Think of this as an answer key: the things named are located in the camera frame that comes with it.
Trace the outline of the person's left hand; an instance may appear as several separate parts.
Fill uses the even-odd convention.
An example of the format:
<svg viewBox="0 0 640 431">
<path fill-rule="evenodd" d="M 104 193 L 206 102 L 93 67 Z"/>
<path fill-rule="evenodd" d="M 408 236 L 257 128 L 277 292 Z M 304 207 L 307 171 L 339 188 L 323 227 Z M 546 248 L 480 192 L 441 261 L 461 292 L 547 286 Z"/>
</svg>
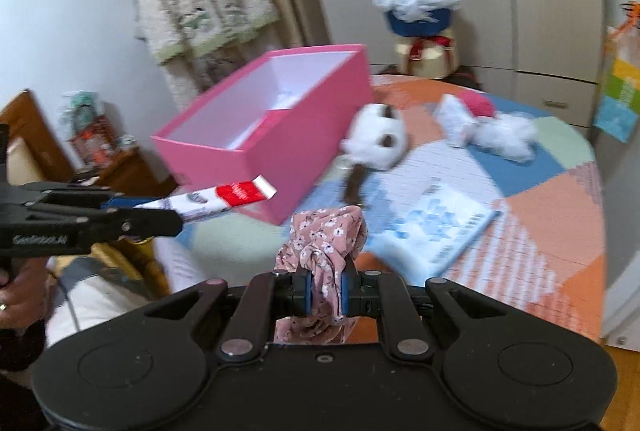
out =
<svg viewBox="0 0 640 431">
<path fill-rule="evenodd" d="M 48 269 L 46 258 L 27 259 L 10 284 L 1 288 L 2 329 L 27 328 L 46 314 Z"/>
</svg>

